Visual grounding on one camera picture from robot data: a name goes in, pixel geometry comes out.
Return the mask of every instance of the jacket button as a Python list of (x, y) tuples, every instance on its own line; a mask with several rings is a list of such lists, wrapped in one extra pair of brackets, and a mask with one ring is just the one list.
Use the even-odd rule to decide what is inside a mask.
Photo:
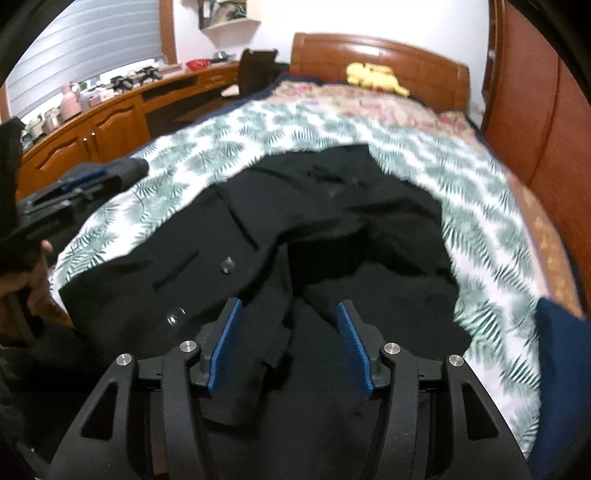
[(166, 320), (172, 326), (175, 326), (183, 317), (185, 316), (185, 311), (181, 308), (174, 308), (170, 309), (166, 313)]
[(226, 275), (232, 273), (234, 271), (234, 268), (236, 268), (236, 265), (234, 264), (234, 261), (230, 257), (227, 257), (220, 265), (220, 269)]

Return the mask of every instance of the wooden window frame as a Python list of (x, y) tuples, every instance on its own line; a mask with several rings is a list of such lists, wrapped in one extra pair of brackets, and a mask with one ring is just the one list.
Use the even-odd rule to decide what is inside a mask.
[[(174, 0), (159, 0), (160, 3), (160, 42), (162, 53), (169, 64), (177, 63), (177, 47), (174, 39)], [(6, 83), (0, 87), (0, 121), (10, 118)]]

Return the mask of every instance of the bed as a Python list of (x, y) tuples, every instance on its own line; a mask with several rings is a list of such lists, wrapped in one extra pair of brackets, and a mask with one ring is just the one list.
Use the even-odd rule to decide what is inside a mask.
[[(354, 61), (385, 64), (420, 103), (343, 85)], [(438, 198), (460, 287), (455, 320), (473, 338), (464, 357), (524, 455), (540, 410), (534, 312), (548, 297), (581, 316), (560, 236), (543, 208), (493, 156), (464, 115), (469, 71), (419, 48), (371, 37), (294, 37), (290, 75), (267, 92), (140, 149), (150, 174), (97, 210), (60, 254), (53, 294), (127, 254), (207, 185), (263, 155), (368, 143), (382, 168)]]

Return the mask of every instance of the wooden desk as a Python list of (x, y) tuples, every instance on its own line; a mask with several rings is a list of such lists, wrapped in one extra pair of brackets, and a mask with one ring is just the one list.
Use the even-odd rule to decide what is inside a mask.
[(100, 103), (36, 143), (22, 158), (17, 199), (83, 162), (107, 163), (151, 140), (146, 114), (238, 81), (238, 62), (173, 74)]

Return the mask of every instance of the wooden wardrobe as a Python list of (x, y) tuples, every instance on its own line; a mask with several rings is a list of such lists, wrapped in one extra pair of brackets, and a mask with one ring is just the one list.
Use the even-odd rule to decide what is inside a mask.
[(485, 137), (552, 218), (591, 304), (591, 105), (519, 10), (506, 0), (490, 5)]

